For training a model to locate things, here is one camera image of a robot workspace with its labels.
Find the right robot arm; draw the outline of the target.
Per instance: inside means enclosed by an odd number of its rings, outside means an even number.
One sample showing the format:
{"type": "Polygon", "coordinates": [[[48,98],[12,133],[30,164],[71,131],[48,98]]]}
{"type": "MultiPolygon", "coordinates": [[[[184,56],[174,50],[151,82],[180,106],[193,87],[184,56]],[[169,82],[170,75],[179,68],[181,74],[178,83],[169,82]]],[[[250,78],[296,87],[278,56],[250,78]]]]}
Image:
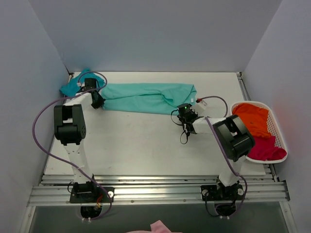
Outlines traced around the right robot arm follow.
{"type": "Polygon", "coordinates": [[[236,184],[240,177],[242,163],[255,145],[255,140],[247,127],[237,115],[223,118],[211,118],[204,116],[207,103],[203,100],[194,105],[184,103],[177,106],[180,123],[186,137],[191,134],[211,134],[227,163],[218,176],[221,185],[216,187],[216,196],[221,200],[227,200],[233,195],[232,185],[236,184]]]}

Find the mint green t-shirt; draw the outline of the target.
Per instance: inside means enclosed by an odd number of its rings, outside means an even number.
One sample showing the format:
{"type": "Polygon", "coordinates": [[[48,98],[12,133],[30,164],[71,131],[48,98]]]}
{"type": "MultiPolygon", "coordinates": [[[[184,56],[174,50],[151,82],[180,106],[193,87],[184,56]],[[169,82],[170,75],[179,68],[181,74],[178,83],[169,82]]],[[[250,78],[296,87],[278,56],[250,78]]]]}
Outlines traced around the mint green t-shirt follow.
{"type": "Polygon", "coordinates": [[[162,115],[194,102],[196,94],[186,83],[110,83],[101,91],[106,110],[162,115]]]}

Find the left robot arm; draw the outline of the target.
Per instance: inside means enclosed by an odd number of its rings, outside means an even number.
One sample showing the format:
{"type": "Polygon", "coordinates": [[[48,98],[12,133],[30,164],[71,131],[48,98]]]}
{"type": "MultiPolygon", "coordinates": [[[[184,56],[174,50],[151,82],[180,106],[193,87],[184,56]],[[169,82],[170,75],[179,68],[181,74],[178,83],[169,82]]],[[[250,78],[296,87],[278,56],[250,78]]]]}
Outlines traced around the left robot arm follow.
{"type": "Polygon", "coordinates": [[[74,174],[74,183],[85,184],[90,171],[84,149],[86,137],[86,122],[84,111],[90,108],[103,107],[104,99],[98,91],[99,85],[95,78],[86,78],[82,93],[63,105],[54,107],[54,134],[64,146],[74,174]]]}

